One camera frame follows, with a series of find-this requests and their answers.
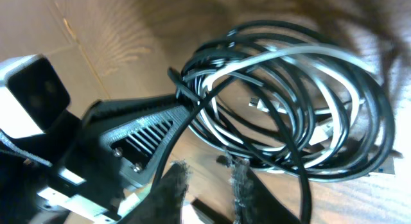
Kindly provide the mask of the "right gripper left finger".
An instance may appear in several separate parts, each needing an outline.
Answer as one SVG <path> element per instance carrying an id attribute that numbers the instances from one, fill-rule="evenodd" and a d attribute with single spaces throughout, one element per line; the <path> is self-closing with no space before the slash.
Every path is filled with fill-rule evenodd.
<path id="1" fill-rule="evenodd" d="M 188 190 L 188 167 L 174 162 L 157 186 L 120 224 L 180 224 L 182 206 Z"/>

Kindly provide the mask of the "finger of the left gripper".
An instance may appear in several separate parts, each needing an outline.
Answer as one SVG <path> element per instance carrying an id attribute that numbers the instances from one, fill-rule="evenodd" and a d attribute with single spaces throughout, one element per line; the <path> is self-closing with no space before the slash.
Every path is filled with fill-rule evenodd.
<path id="1" fill-rule="evenodd" d="M 189 114 L 188 104 L 173 94 L 99 101 L 84 116 L 82 145 L 123 187 L 136 189 L 151 180 Z"/>

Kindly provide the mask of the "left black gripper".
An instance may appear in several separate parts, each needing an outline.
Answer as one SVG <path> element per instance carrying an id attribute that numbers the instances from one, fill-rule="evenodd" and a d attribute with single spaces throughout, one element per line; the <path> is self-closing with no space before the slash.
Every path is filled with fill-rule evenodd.
<path id="1" fill-rule="evenodd" d="M 48 133 L 1 133 L 1 223 L 63 223 L 72 212 L 99 223 L 122 218 L 111 169 L 77 145 L 81 120 L 64 112 Z"/>

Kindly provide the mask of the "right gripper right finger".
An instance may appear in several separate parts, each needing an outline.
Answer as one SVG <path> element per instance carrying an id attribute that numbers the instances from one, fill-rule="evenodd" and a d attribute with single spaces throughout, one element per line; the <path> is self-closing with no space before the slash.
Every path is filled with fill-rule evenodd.
<path id="1" fill-rule="evenodd" d="M 243 160 L 231 163 L 237 224 L 298 224 L 301 221 L 269 191 Z"/>

